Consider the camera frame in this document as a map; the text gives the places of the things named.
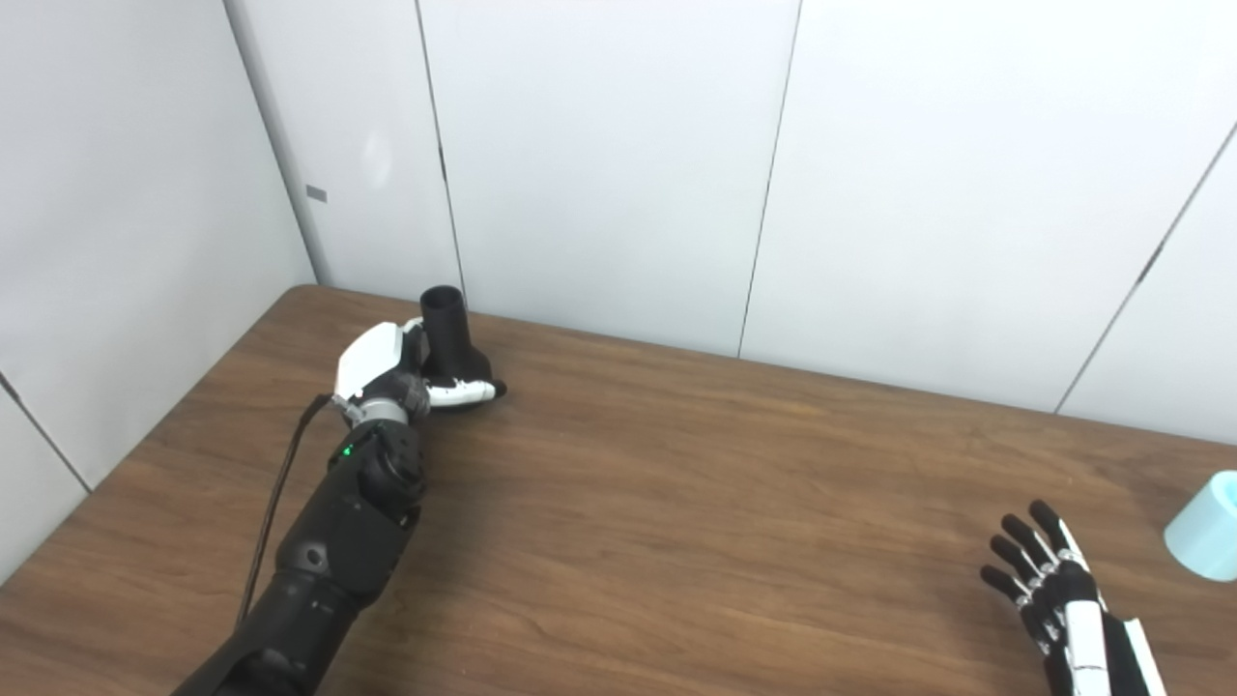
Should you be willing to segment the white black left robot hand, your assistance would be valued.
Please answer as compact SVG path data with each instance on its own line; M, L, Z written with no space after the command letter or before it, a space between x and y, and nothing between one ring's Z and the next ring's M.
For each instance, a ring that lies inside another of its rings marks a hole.
M348 427L411 424L433 413L461 413L507 394L500 380L433 376L423 318L383 321L357 336L336 361L332 404Z

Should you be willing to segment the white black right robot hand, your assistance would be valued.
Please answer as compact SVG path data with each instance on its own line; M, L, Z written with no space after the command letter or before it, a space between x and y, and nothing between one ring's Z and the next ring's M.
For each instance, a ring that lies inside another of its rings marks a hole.
M1108 605L1069 525L1044 501L1028 519L1009 514L990 549L1004 565L982 565L1042 655L1051 695L1164 695L1165 684L1141 621Z

